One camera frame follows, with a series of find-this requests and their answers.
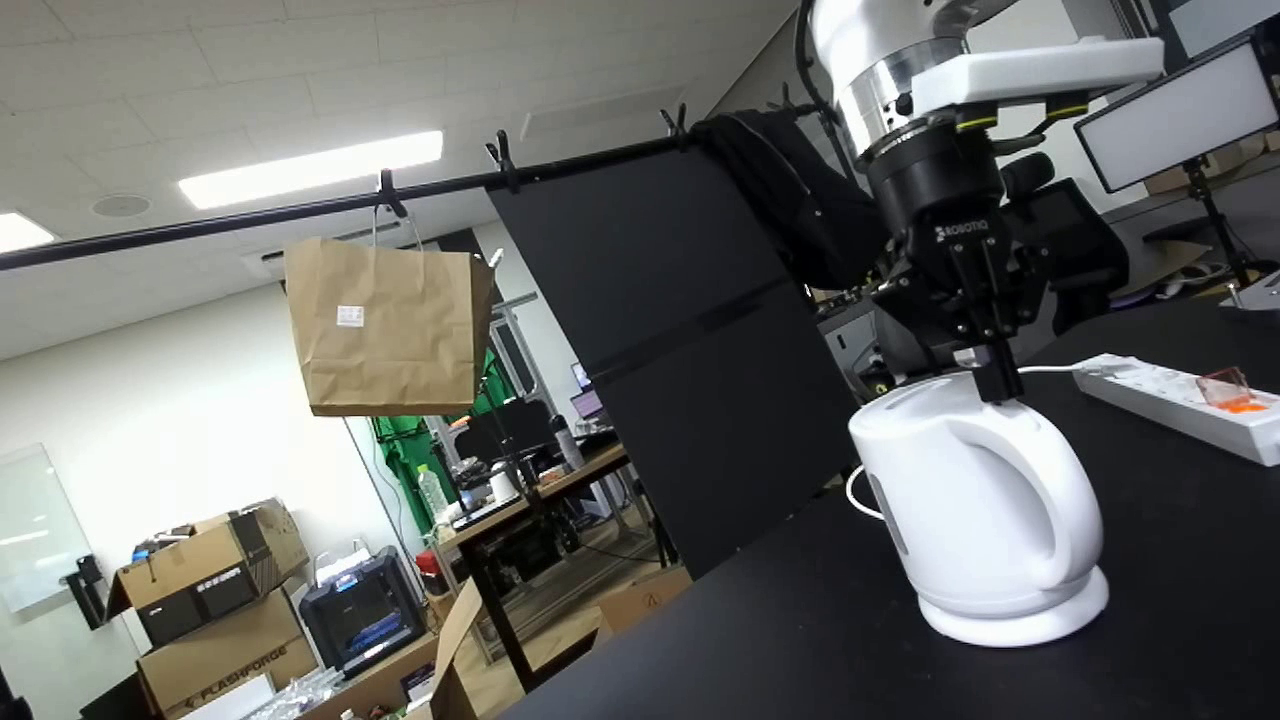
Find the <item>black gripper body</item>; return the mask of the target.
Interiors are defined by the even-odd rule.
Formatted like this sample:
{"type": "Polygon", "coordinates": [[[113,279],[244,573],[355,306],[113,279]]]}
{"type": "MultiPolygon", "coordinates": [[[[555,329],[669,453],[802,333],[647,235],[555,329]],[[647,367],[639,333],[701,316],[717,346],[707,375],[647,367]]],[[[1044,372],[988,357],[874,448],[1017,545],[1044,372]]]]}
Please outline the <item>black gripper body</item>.
{"type": "Polygon", "coordinates": [[[954,126],[874,161],[874,196],[892,234],[879,306],[928,350],[1017,335],[1044,302],[1044,255],[1002,216],[996,144],[954,126]]]}

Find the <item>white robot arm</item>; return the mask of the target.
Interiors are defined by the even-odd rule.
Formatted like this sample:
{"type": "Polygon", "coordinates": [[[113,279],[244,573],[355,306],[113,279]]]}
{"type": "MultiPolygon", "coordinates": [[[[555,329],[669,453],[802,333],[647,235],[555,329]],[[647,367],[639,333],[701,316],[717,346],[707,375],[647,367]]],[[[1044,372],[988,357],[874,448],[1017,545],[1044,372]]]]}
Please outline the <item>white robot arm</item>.
{"type": "Polygon", "coordinates": [[[1017,0],[810,0],[814,53],[890,227],[879,306],[988,405],[1026,393],[1014,335],[1038,319],[1044,261],[1002,222],[996,161],[1093,98],[1166,71],[1162,41],[976,53],[1017,0]]]}

